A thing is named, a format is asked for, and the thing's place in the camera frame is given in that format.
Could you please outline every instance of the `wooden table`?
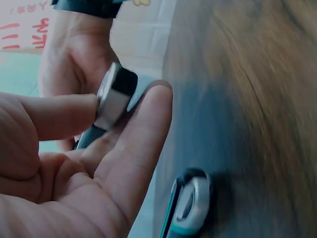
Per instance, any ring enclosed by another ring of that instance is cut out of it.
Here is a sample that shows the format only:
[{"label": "wooden table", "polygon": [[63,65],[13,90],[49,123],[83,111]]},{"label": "wooden table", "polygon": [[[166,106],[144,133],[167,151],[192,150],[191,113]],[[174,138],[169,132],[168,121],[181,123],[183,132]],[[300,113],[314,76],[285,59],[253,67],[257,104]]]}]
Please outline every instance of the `wooden table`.
[{"label": "wooden table", "polygon": [[212,174],[207,238],[317,237],[317,1],[179,0],[164,64],[173,121],[154,237],[174,179]]}]

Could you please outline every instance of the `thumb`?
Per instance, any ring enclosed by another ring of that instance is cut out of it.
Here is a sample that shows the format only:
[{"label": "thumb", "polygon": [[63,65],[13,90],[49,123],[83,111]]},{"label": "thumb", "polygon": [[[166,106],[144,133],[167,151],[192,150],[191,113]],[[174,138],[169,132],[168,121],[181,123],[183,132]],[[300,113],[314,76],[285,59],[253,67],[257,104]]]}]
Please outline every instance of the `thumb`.
[{"label": "thumb", "polygon": [[40,141],[71,138],[95,121],[96,95],[67,95],[50,98],[19,97],[31,118]]}]

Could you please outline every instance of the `palm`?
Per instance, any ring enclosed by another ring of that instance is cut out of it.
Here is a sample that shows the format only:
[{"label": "palm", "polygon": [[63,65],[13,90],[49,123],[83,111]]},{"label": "palm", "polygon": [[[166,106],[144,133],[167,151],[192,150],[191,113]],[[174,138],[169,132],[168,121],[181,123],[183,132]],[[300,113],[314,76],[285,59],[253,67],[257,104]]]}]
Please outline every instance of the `palm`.
[{"label": "palm", "polygon": [[6,237],[126,237],[171,120],[171,90],[150,90],[132,118],[85,150],[38,155],[39,141],[86,129],[96,96],[0,95],[0,224]]}]

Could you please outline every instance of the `black watch strap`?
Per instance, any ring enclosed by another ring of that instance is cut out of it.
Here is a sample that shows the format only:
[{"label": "black watch strap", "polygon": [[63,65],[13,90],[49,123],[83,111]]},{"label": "black watch strap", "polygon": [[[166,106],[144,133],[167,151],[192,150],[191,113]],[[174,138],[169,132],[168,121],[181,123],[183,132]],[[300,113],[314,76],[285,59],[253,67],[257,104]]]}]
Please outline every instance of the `black watch strap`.
[{"label": "black watch strap", "polygon": [[52,0],[56,10],[75,11],[101,18],[116,18],[122,2],[113,0]]}]

